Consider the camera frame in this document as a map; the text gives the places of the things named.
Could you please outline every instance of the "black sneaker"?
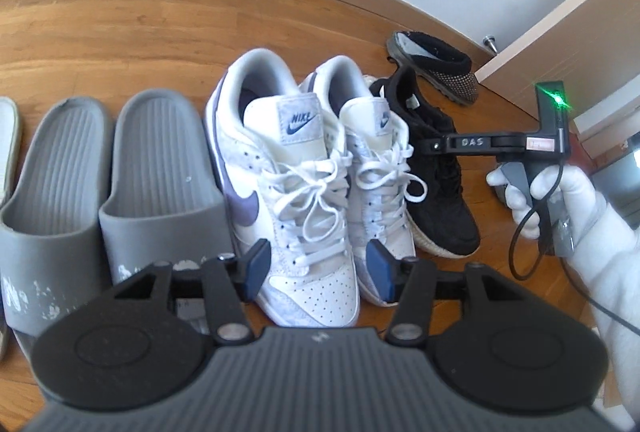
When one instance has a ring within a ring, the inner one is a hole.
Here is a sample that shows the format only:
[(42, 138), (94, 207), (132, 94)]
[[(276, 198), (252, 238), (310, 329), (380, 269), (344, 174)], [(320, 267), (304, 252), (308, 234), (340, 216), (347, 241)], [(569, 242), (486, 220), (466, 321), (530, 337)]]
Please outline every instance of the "black sneaker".
[(471, 105), (478, 99), (471, 58), (445, 41), (420, 31), (394, 31), (386, 50), (398, 66), (411, 66), (450, 100)]
[[(412, 174), (427, 183), (427, 197), (421, 203), (407, 203), (416, 246), (446, 258), (463, 258), (480, 246), (480, 234), (471, 211), (462, 198), (462, 171), (455, 156), (421, 155), (420, 140), (455, 132), (453, 120), (428, 104), (418, 90), (415, 72), (400, 67), (390, 78), (375, 81), (370, 90), (384, 96), (393, 112), (409, 126), (409, 143), (414, 155), (407, 160)], [(412, 192), (415, 184), (409, 184)]]

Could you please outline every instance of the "white sneaker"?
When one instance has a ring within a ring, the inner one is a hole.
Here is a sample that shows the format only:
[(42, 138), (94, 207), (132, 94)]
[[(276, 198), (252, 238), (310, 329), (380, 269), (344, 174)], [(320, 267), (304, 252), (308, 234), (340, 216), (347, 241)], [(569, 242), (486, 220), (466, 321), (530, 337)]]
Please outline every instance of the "white sneaker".
[[(360, 292), (373, 304), (392, 305), (380, 298), (367, 271), (365, 251), (367, 243), (376, 238), (396, 259), (415, 255), (405, 199), (420, 202), (427, 185), (409, 174), (406, 159), (414, 152), (409, 145), (409, 129), (389, 109), (385, 98), (371, 94), (362, 72), (348, 57), (337, 56), (324, 63), (300, 84), (300, 89), (315, 92), (325, 116), (344, 124), (347, 146), (353, 153), (347, 221)], [(420, 195), (407, 192), (411, 181), (421, 185)]]
[(360, 300), (346, 228), (344, 129), (267, 49), (229, 67), (204, 122), (238, 251), (271, 241), (260, 307), (281, 326), (354, 325)]

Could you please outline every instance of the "led light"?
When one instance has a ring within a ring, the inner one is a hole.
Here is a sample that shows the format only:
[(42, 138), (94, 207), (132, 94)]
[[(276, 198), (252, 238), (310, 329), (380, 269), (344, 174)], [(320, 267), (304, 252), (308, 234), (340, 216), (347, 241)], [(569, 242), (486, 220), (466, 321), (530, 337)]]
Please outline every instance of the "led light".
[(547, 91), (546, 89), (539, 87), (540, 91), (544, 92), (545, 94), (547, 94), (548, 96), (551, 96), (551, 98), (553, 99), (554, 102), (556, 102), (556, 105), (558, 106), (558, 108), (566, 108), (568, 110), (571, 109), (571, 105), (569, 105), (564, 98), (562, 97), (561, 94), (558, 94), (557, 92), (553, 92), (553, 91)]

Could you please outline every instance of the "black handheld device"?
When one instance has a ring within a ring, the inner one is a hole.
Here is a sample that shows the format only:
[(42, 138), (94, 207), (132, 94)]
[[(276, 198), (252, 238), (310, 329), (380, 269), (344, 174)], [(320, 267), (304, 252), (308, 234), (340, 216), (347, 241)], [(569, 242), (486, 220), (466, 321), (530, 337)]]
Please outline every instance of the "black handheld device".
[[(270, 265), (260, 240), (200, 269), (153, 264), (51, 326), (33, 348), (46, 407), (24, 432), (611, 432), (590, 404), (607, 372), (581, 323), (472, 262), (438, 271), (367, 246), (376, 288), (399, 301), (373, 328), (252, 332)], [(209, 335), (175, 314), (203, 298)], [(462, 318), (430, 335), (435, 300)]]
[[(571, 155), (569, 142), (568, 105), (562, 82), (536, 84), (540, 128), (535, 132), (487, 132), (477, 134), (446, 134), (425, 139), (417, 149), (422, 154), (495, 156), (509, 182), (534, 206), (529, 187), (535, 177), (550, 165), (564, 163)], [(540, 253), (559, 252), (553, 248), (553, 224), (562, 207), (550, 211), (548, 203), (540, 205)]]

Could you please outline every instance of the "gray slide sandal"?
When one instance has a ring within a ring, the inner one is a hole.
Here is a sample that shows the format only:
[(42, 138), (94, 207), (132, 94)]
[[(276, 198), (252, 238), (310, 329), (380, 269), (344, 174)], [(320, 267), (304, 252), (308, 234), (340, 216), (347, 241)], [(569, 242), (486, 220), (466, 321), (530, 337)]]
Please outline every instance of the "gray slide sandal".
[(100, 225), (114, 283), (152, 262), (195, 268), (233, 252), (200, 117), (178, 92), (151, 89), (127, 102), (111, 181)]
[(55, 105), (0, 210), (7, 324), (28, 356), (53, 322), (109, 287), (98, 209), (108, 195), (113, 121), (93, 98)]

